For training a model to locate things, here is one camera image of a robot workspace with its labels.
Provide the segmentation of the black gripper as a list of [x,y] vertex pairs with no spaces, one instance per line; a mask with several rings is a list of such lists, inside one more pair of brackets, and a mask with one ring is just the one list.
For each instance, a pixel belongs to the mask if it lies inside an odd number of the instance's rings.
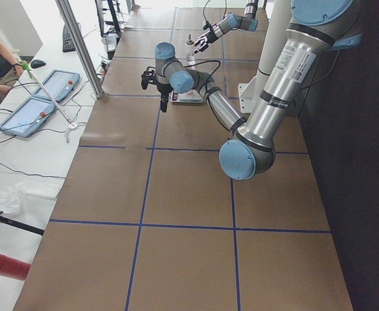
[[166,113],[168,106],[168,94],[170,94],[173,91],[172,86],[170,84],[162,84],[161,82],[159,82],[155,73],[155,67],[152,66],[148,66],[141,75],[142,89],[147,89],[149,84],[155,85],[158,92],[160,92],[160,109],[163,113]]
[[209,21],[206,21],[203,29],[207,30],[207,32],[195,41],[194,53],[203,52],[209,47],[209,43],[214,43],[224,35],[217,23],[211,24]]

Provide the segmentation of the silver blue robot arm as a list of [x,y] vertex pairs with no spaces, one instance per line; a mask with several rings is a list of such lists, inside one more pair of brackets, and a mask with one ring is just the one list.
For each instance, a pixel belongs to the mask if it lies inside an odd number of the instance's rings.
[[257,0],[248,1],[243,16],[228,13],[219,23],[213,24],[207,20],[205,11],[203,10],[203,18],[205,20],[203,30],[206,30],[206,32],[195,41],[194,53],[197,54],[203,52],[210,44],[214,43],[232,30],[241,29],[250,32],[256,31],[258,27],[258,20],[256,19],[257,9]]
[[245,180],[269,169],[275,160],[273,137],[292,108],[315,59],[323,52],[351,48],[361,41],[359,1],[277,1],[274,4],[253,89],[250,116],[241,114],[209,73],[185,67],[171,43],[155,48],[155,66],[141,76],[141,85],[156,86],[160,108],[167,109],[173,92],[197,92],[233,138],[220,149],[222,170]]

